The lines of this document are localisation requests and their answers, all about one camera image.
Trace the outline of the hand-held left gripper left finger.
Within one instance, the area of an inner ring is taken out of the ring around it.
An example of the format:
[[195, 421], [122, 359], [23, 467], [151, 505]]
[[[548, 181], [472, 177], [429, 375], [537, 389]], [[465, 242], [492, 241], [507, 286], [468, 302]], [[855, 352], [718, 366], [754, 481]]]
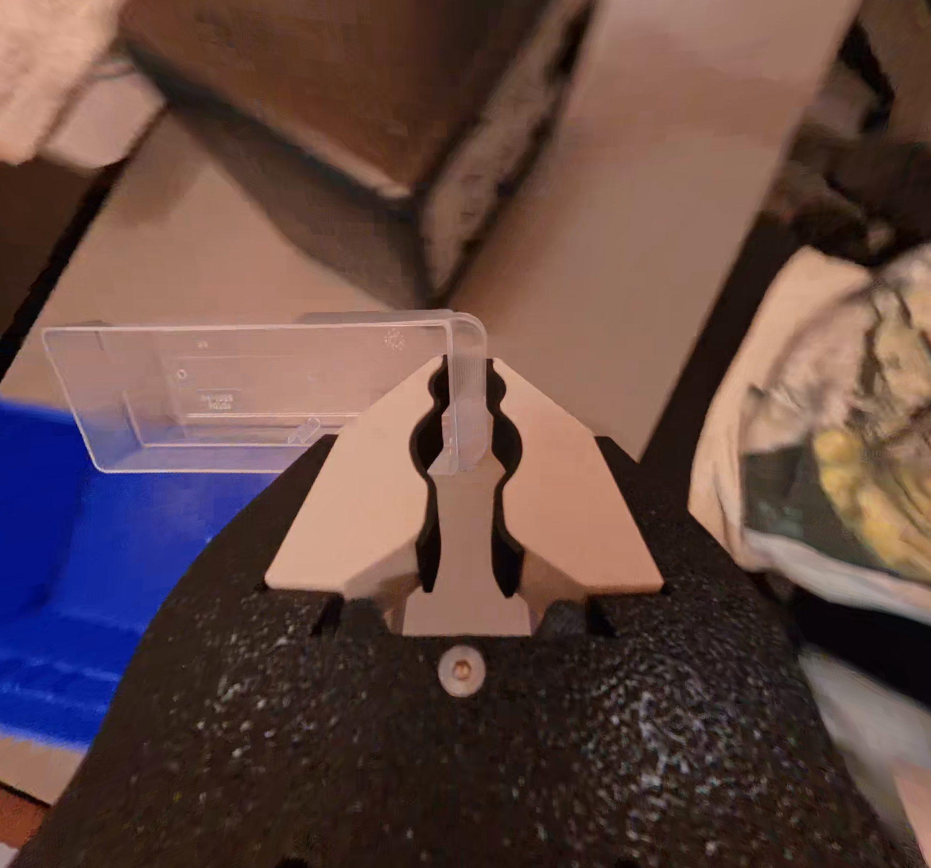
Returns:
[[429, 468], [443, 451], [446, 359], [427, 361], [350, 425], [320, 468], [265, 572], [275, 591], [372, 601], [402, 629], [432, 591], [441, 535]]

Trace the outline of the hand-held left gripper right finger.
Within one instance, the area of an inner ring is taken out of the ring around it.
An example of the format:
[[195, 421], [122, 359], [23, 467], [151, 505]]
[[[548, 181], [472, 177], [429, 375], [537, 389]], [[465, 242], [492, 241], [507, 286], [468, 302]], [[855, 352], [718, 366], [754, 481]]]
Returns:
[[657, 595], [665, 581], [592, 432], [500, 359], [489, 360], [492, 569], [535, 629], [557, 604]]

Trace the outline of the clear plastic parts drawer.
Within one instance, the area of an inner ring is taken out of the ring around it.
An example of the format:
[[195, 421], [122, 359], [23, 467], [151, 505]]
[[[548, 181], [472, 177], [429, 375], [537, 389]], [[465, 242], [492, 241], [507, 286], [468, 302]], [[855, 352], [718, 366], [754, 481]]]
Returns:
[[47, 327], [42, 341], [104, 473], [281, 473], [417, 372], [447, 365], [449, 469], [489, 442], [487, 336], [451, 311], [292, 325]]

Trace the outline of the flat cardboard sheet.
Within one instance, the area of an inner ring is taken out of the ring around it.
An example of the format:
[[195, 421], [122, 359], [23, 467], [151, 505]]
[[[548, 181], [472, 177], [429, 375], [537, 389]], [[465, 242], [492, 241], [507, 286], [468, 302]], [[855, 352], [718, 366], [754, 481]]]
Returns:
[[310, 314], [425, 311], [321, 262], [273, 223], [184, 120], [158, 117], [90, 183], [2, 315], [2, 401], [66, 410], [47, 327], [295, 324]]

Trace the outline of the crumpled printed plastic bag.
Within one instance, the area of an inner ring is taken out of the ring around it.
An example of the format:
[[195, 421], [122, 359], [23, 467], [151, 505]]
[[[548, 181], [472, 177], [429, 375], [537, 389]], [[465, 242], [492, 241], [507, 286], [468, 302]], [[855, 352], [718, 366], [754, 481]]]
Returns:
[[707, 411], [688, 507], [744, 570], [930, 622], [930, 248], [798, 251]]

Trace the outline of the blue plastic bin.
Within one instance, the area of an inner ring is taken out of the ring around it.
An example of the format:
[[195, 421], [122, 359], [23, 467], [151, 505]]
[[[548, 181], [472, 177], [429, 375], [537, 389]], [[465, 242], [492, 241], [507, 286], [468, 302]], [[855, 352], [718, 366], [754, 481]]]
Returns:
[[71, 416], [1, 407], [1, 724], [87, 751], [159, 606], [276, 474], [105, 473]]

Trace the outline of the pale cardboard flap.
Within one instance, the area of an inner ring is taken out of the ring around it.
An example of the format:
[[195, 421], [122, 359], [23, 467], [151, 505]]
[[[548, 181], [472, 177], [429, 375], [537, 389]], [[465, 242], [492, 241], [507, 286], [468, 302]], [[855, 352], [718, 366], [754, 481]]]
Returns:
[[550, 143], [455, 291], [638, 459], [863, 0], [599, 0]]

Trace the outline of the dark cloth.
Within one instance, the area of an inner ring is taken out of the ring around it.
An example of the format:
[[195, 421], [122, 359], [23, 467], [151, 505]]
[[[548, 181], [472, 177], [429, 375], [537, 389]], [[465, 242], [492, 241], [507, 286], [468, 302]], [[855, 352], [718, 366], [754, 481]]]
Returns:
[[874, 266], [929, 241], [929, 0], [864, 0], [758, 219]]

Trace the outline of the brown cardboard box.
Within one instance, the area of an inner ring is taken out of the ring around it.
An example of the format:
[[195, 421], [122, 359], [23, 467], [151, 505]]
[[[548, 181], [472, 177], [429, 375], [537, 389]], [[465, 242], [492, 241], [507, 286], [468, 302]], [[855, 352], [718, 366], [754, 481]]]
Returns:
[[129, 0], [133, 55], [388, 199], [457, 143], [508, 165], [589, 0]]

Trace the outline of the white cloth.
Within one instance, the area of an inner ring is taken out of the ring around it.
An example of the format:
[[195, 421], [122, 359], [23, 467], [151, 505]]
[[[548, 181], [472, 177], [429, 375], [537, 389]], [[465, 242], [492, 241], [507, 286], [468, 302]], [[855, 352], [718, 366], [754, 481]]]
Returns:
[[126, 0], [1, 0], [1, 159], [30, 161], [110, 47]]

